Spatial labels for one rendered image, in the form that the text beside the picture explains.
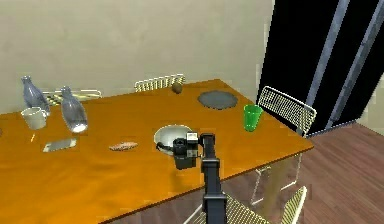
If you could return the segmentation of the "grey round plate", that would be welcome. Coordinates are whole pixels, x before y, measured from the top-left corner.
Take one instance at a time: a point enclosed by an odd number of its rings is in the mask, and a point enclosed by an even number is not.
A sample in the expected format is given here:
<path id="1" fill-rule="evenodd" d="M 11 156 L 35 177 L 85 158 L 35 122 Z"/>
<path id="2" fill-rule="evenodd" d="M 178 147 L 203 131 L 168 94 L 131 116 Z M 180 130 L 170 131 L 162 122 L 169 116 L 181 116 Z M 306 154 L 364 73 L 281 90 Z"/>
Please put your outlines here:
<path id="1" fill-rule="evenodd" d="M 198 101 L 205 107 L 224 110 L 237 105 L 238 99 L 235 95 L 226 91 L 207 91 L 198 96 Z"/>

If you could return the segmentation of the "orange table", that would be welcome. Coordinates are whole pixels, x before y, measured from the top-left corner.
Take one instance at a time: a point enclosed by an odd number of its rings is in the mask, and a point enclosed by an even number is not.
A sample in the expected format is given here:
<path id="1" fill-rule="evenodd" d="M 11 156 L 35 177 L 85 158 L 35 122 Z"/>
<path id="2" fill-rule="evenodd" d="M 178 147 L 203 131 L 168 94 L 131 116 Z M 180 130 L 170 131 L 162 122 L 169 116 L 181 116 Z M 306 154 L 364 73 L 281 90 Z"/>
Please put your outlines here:
<path id="1" fill-rule="evenodd" d="M 87 101 L 88 130 L 75 147 L 52 153 L 43 152 L 46 143 L 72 135 L 58 107 L 38 131 L 17 112 L 0 115 L 0 224 L 98 224 L 202 187 L 198 167 L 179 171 L 156 150 L 153 136 L 169 124 L 215 135 L 223 179 L 312 149 L 269 114 L 245 131 L 244 96 L 226 110 L 198 101 L 203 92 L 228 88 L 216 79 L 187 84 L 180 94 L 157 89 Z M 109 149 L 121 142 L 138 146 Z"/>

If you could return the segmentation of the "dark window with grey frame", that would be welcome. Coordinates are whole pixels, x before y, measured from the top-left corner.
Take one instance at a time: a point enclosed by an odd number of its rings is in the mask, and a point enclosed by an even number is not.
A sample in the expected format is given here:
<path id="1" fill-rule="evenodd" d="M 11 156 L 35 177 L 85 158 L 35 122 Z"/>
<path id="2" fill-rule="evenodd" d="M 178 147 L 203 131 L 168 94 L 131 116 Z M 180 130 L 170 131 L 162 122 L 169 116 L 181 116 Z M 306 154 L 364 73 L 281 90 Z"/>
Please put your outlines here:
<path id="1" fill-rule="evenodd" d="M 384 0 L 275 0 L 260 85 L 317 111 L 310 132 L 357 120 L 384 74 Z"/>

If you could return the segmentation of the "white bowl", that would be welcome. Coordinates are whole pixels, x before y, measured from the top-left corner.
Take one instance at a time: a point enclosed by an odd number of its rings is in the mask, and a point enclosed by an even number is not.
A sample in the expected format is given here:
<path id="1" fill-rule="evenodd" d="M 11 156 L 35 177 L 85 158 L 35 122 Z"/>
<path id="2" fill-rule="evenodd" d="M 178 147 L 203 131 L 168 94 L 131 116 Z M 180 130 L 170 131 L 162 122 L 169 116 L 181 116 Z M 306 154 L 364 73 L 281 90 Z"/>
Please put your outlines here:
<path id="1" fill-rule="evenodd" d="M 163 126 L 154 134 L 154 143 L 161 142 L 164 146 L 173 146 L 173 141 L 177 138 L 185 138 L 190 128 L 185 125 Z"/>

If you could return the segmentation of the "clear glass bottle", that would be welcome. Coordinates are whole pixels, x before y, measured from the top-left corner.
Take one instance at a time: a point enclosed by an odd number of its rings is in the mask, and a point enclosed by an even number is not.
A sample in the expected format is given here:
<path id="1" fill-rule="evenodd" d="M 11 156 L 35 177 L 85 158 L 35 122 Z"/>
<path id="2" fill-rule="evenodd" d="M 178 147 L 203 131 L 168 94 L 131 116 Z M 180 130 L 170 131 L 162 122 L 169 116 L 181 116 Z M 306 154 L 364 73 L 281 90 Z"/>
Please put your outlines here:
<path id="1" fill-rule="evenodd" d="M 23 76 L 21 81 L 23 83 L 23 98 L 27 107 L 39 107 L 46 116 L 49 116 L 49 104 L 41 90 L 32 83 L 31 77 Z"/>
<path id="2" fill-rule="evenodd" d="M 88 128 L 85 109 L 80 101 L 75 98 L 69 86 L 61 88 L 61 111 L 63 119 L 72 133 L 81 133 Z"/>

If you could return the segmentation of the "brown bread piece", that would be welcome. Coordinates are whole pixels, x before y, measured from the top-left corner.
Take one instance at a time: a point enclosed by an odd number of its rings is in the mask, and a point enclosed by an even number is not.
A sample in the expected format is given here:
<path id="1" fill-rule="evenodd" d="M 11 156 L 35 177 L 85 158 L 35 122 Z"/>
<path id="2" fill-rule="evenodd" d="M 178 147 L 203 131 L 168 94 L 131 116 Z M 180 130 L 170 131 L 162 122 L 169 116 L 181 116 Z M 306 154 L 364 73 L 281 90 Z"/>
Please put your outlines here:
<path id="1" fill-rule="evenodd" d="M 136 142 L 121 142 L 119 144 L 110 146 L 109 149 L 111 151 L 125 151 L 130 150 L 138 146 L 138 143 Z"/>

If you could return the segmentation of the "white mug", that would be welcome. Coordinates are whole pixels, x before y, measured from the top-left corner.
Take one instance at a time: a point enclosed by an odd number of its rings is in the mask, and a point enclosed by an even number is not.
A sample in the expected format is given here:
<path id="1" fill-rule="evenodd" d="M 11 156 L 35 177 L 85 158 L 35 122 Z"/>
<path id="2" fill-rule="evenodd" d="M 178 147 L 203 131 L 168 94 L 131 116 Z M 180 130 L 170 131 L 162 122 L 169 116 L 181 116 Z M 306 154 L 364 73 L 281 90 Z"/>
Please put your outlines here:
<path id="1" fill-rule="evenodd" d="M 24 109 L 21 116 L 31 130 L 38 130 L 46 126 L 48 113 L 40 107 L 31 107 Z"/>

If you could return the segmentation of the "green cup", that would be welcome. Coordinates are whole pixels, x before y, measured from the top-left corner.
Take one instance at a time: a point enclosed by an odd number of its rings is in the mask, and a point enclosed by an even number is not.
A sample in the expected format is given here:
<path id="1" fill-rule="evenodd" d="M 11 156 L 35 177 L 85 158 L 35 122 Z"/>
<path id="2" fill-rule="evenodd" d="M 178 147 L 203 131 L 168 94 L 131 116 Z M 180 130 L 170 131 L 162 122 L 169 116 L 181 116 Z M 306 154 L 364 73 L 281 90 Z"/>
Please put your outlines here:
<path id="1" fill-rule="evenodd" d="M 248 132 L 253 132 L 259 122 L 263 109 L 255 104 L 248 104 L 244 106 L 243 110 L 243 126 Z"/>

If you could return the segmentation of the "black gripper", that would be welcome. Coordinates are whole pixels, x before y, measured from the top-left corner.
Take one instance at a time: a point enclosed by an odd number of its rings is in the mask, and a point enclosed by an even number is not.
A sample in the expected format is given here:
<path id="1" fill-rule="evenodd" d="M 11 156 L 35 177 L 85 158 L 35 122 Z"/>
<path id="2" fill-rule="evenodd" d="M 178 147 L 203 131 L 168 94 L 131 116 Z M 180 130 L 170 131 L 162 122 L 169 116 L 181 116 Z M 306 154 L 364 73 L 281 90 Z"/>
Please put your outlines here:
<path id="1" fill-rule="evenodd" d="M 196 166 L 198 144 L 196 141 L 188 141 L 185 138 L 177 138 L 172 146 L 166 146 L 162 142 L 156 144 L 156 149 L 173 150 L 175 165 L 178 170 L 193 168 Z"/>

